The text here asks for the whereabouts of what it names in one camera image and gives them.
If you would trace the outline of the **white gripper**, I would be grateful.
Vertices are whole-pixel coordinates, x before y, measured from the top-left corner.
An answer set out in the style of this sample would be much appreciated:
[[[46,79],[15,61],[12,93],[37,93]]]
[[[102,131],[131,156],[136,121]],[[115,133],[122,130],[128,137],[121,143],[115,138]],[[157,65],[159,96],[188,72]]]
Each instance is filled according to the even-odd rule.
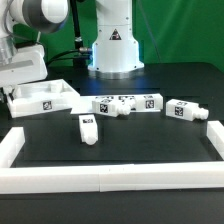
[[[6,97],[13,99],[12,85],[46,78],[44,55],[44,48],[41,45],[23,47],[18,50],[9,64],[0,65],[0,87],[4,87],[3,93]]]

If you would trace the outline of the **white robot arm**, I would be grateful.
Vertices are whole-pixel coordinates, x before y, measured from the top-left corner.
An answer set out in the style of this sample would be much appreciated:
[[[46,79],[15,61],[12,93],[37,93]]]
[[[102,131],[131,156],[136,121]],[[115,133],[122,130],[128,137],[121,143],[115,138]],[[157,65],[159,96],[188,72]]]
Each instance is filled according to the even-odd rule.
[[[75,15],[79,0],[0,0],[0,88],[42,80],[47,76],[44,47],[36,42],[17,48],[13,26],[23,24],[41,33],[60,30]],[[139,44],[132,31],[132,0],[95,0],[98,36],[90,49],[88,69],[111,79],[141,69]]]

